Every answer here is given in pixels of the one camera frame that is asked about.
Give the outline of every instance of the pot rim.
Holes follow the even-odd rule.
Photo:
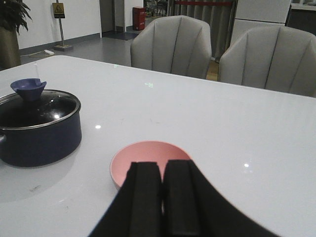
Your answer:
[[[55,123],[61,122],[61,121],[65,120],[65,119],[71,117],[77,111],[80,111],[81,102],[75,95],[73,95],[73,94],[71,94],[69,92],[66,92],[66,91],[62,91],[62,90],[50,90],[49,89],[49,90],[44,90],[44,91],[62,92],[64,94],[70,95],[71,97],[74,98],[74,100],[76,102],[76,107],[74,108],[74,110],[71,113],[69,113],[66,116],[63,116],[61,118],[58,118],[58,119],[56,119],[54,121],[50,121],[50,122],[42,123],[42,124],[37,124],[37,125],[32,125],[32,126],[26,126],[26,127],[3,127],[3,126],[0,126],[0,130],[2,130],[2,131],[18,131],[18,130],[30,130],[30,129],[36,129],[36,128],[41,128],[41,127],[47,127],[47,126],[53,125]],[[0,97],[0,101],[2,100],[2,103],[6,103],[13,96],[16,96],[16,93],[12,93],[12,94],[9,94],[9,95],[2,96],[2,97]]]

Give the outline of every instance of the glass lid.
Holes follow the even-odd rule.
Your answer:
[[[59,90],[44,90],[35,101],[23,100],[18,94],[0,98],[0,129],[25,130],[62,121],[80,109],[74,95]]]

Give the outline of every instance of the bowl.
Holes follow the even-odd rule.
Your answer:
[[[161,141],[141,141],[130,144],[113,157],[110,173],[116,188],[120,188],[132,162],[156,162],[163,177],[165,166],[170,159],[191,159],[180,147]]]

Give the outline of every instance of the gray chair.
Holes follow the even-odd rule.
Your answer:
[[[315,95],[316,37],[285,26],[256,27],[223,54],[219,81]]]
[[[132,42],[132,67],[205,79],[211,58],[210,27],[188,16],[152,21]]]

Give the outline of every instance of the refrigerator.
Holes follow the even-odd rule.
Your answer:
[[[231,44],[257,26],[285,25],[291,0],[238,0]]]

